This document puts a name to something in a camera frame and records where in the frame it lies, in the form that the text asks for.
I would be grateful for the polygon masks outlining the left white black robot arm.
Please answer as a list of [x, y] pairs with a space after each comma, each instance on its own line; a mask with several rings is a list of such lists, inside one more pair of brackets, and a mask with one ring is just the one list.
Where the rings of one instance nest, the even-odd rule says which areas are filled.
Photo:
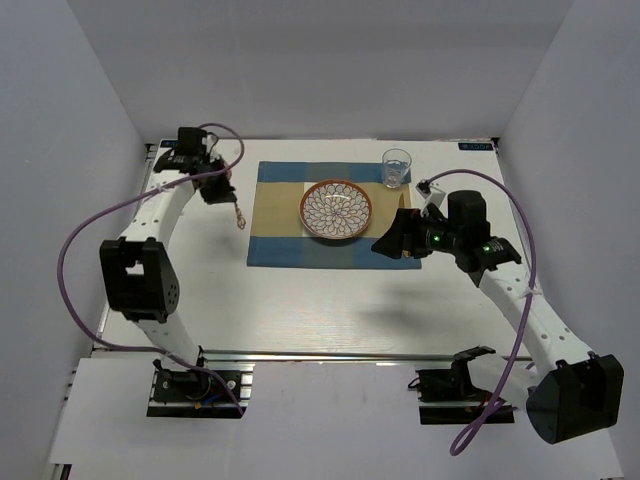
[[179, 371], [177, 387], [199, 399], [211, 387], [200, 346], [177, 313], [180, 284], [167, 247], [184, 208], [198, 194], [207, 205], [238, 207], [228, 163], [217, 152], [212, 123], [181, 127], [156, 159], [146, 196], [128, 227], [105, 240], [99, 257], [111, 310], [137, 326], [163, 358], [161, 370]]

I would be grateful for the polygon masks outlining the gold knife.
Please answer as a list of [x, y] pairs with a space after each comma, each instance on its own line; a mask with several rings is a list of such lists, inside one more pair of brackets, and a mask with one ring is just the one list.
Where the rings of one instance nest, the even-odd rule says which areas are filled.
[[402, 255], [405, 258], [412, 258], [413, 253], [411, 251], [411, 242], [412, 242], [412, 234], [410, 232], [412, 220], [412, 210], [405, 205], [405, 196], [403, 194], [400, 195], [398, 208], [402, 212], [402, 222], [401, 222], [401, 246], [402, 246]]

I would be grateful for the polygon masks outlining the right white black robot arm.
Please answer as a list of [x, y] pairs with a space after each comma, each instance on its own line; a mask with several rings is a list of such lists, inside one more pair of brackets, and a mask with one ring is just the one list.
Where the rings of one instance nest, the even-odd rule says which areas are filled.
[[455, 355], [451, 384], [461, 397], [487, 391], [482, 413], [454, 441], [457, 455], [480, 426], [504, 404], [522, 410], [538, 436], [557, 444], [614, 426], [624, 370], [613, 355], [598, 355], [576, 337], [536, 290], [534, 271], [511, 243], [491, 233], [486, 202], [473, 190], [456, 191], [447, 210], [400, 208], [391, 227], [372, 246], [390, 259], [415, 259], [434, 252], [453, 256], [456, 266], [490, 299], [516, 332], [515, 349], [526, 348], [533, 365], [515, 368], [517, 352], [503, 359], [490, 347]]

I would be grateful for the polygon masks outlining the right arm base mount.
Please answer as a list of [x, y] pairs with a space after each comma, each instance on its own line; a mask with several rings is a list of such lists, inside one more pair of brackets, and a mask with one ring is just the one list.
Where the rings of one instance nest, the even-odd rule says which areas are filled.
[[417, 370], [407, 388], [418, 396], [423, 426], [467, 425], [480, 417], [492, 395], [464, 386], [451, 369]]

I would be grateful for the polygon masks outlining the blue beige white cloth napkin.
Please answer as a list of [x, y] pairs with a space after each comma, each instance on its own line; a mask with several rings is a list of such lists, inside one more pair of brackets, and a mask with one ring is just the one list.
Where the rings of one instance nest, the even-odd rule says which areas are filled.
[[[362, 187], [372, 202], [372, 220], [358, 237], [325, 240], [312, 236], [299, 217], [306, 189], [325, 180], [347, 180]], [[411, 176], [398, 189], [382, 183], [379, 163], [259, 163], [247, 264], [252, 267], [356, 270], [419, 270], [413, 258], [392, 260], [371, 251], [391, 226], [400, 195], [411, 206]]]

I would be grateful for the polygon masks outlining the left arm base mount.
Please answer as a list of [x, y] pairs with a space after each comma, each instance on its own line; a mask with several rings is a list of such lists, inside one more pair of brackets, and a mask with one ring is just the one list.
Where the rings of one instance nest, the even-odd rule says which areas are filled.
[[251, 369], [217, 369], [222, 381], [193, 370], [169, 370], [153, 361], [146, 416], [150, 418], [241, 419], [251, 395]]

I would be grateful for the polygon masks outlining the floral ceramic plate orange rim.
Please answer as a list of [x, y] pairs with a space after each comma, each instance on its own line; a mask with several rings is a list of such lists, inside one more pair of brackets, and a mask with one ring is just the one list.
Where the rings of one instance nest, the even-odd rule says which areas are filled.
[[304, 228], [325, 240], [348, 240], [364, 233], [372, 219], [369, 195], [347, 180], [325, 180], [310, 185], [299, 205]]

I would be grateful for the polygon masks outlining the gold fork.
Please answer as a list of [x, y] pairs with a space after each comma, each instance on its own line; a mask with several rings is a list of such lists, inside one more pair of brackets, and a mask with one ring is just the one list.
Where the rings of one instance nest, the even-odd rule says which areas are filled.
[[238, 202], [234, 203], [234, 212], [236, 216], [237, 227], [240, 230], [244, 230], [246, 228], [247, 222]]

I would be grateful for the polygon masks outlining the clear drinking glass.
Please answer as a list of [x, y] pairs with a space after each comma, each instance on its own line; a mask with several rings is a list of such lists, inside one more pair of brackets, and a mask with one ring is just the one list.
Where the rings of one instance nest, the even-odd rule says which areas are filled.
[[412, 164], [411, 155], [405, 150], [392, 148], [382, 156], [382, 183], [389, 188], [400, 187]]

